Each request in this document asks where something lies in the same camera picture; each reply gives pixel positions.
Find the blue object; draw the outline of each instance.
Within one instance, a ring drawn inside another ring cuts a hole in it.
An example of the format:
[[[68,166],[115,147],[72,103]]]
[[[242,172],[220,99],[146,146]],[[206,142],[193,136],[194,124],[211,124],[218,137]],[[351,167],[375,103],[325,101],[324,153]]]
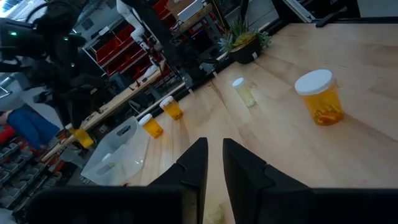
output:
[[[60,128],[39,115],[16,109],[8,115],[7,124],[36,150],[42,150],[59,132]]]

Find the yellow object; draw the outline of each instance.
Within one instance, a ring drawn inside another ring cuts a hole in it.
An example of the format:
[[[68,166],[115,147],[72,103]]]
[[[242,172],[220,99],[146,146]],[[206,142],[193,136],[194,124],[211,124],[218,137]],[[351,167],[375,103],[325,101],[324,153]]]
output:
[[[90,138],[88,133],[82,129],[73,129],[72,125],[66,127],[73,134],[73,136],[80,142],[84,148],[90,147],[94,141]]]
[[[163,129],[152,117],[151,114],[145,115],[138,122],[153,138],[157,138],[163,134]]]
[[[244,84],[244,79],[239,78],[232,83],[232,87],[238,92],[239,96],[242,98],[244,104],[247,107],[252,107],[256,104],[256,100],[251,94],[250,90]]]
[[[166,97],[161,103],[160,107],[172,117],[174,120],[178,120],[182,117],[183,112],[180,109],[178,102],[172,96]]]
[[[316,124],[328,126],[343,119],[337,86],[329,70],[315,70],[302,76],[295,89]]]

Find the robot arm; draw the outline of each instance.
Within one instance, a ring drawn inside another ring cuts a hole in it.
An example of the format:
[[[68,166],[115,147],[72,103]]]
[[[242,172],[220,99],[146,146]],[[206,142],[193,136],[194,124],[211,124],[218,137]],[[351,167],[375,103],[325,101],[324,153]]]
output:
[[[122,0],[116,0],[116,8],[118,13],[122,15],[128,23],[134,26],[135,30],[131,33],[131,37],[144,49],[148,50],[149,46],[145,43],[145,40],[142,38],[144,35],[145,29],[141,25],[141,19],[135,10],[128,6],[126,3],[122,2]]]

